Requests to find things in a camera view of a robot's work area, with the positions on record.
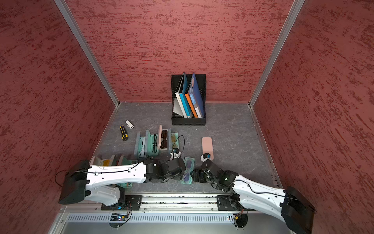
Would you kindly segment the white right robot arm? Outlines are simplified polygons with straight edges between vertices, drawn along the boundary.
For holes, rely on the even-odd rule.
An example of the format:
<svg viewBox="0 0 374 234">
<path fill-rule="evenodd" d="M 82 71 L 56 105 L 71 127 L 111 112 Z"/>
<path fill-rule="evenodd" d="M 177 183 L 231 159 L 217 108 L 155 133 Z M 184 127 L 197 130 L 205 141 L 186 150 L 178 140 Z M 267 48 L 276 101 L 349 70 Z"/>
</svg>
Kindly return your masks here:
<svg viewBox="0 0 374 234">
<path fill-rule="evenodd" d="M 207 160 L 194 169 L 195 182 L 210 183 L 222 192 L 230 193 L 230 206 L 238 211 L 255 210 L 283 221 L 296 234 L 310 234 L 313 230 L 312 203 L 296 188 L 273 188 L 249 180 L 237 172 L 223 170 Z"/>
</svg>

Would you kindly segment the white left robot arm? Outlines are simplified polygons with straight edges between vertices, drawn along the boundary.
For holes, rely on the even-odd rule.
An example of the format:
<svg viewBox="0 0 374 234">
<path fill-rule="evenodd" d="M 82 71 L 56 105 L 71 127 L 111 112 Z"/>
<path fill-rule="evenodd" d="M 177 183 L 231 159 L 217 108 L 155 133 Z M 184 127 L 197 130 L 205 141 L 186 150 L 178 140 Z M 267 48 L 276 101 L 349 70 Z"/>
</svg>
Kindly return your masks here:
<svg viewBox="0 0 374 234">
<path fill-rule="evenodd" d="M 124 191 L 113 185 L 181 180 L 185 171 L 181 158 L 147 159 L 122 166 L 90 165 L 83 160 L 66 172 L 58 203 L 70 205 L 88 200 L 108 207 L 122 205 L 126 203 Z"/>
</svg>

